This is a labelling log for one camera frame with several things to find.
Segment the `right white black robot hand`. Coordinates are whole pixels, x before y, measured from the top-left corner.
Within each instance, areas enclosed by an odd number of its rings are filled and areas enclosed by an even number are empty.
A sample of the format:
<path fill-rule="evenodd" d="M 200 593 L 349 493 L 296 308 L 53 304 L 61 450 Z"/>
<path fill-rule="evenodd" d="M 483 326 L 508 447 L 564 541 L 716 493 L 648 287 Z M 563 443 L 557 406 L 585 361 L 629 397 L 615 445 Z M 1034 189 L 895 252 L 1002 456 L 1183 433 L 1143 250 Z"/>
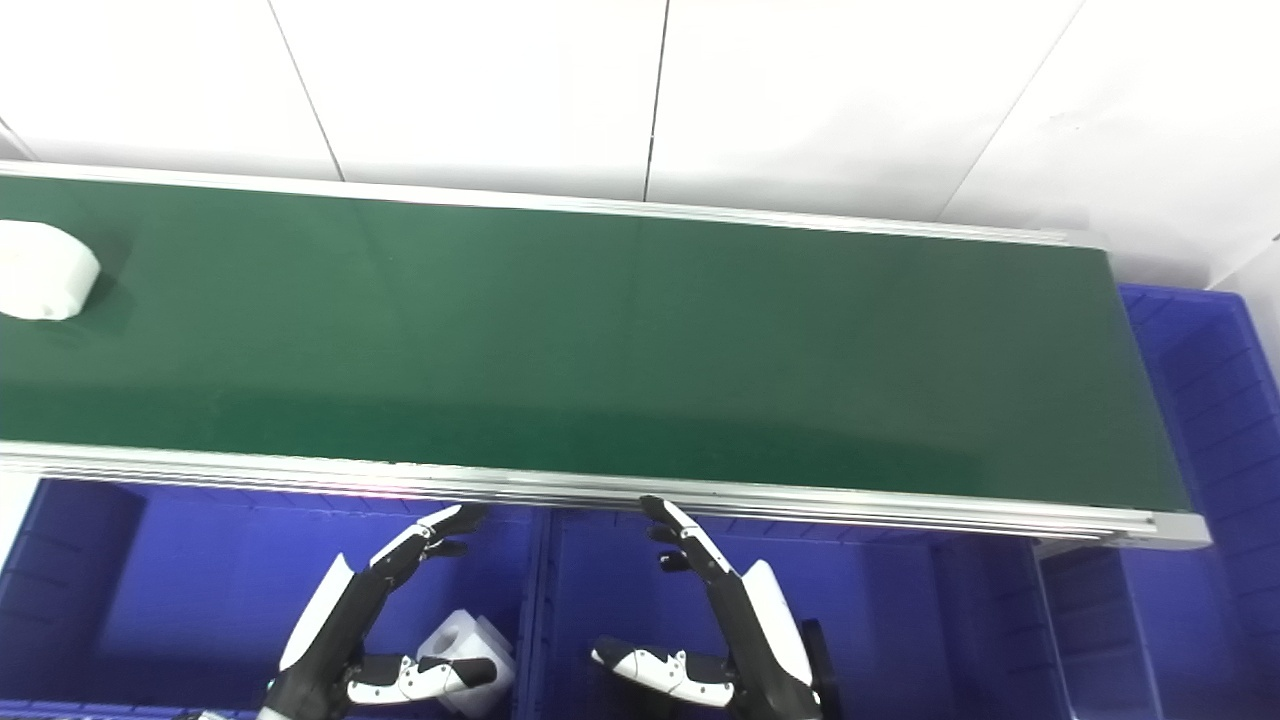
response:
<path fill-rule="evenodd" d="M 727 655 L 602 635 L 591 660 L 659 697 L 724 710 L 735 719 L 823 719 L 810 655 L 772 566 L 758 560 L 740 573 L 680 506 L 655 495 L 637 503 L 654 523 L 649 537 L 669 546 L 660 568 L 691 571 L 701 582 Z"/>

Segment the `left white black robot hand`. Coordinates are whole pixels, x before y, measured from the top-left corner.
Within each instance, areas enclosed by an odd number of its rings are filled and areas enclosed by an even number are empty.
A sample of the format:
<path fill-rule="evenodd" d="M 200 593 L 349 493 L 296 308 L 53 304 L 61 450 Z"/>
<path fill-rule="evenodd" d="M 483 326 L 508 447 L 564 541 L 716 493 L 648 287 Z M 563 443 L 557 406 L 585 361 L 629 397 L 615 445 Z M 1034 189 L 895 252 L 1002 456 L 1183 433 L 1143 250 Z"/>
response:
<path fill-rule="evenodd" d="M 489 507 L 458 503 L 420 518 L 356 571 L 335 556 L 282 653 L 260 719 L 343 719 L 355 706 L 398 706 L 444 700 L 494 685 L 489 657 L 370 655 L 365 641 L 387 600 L 435 557 L 467 551 L 460 536 L 477 529 Z"/>

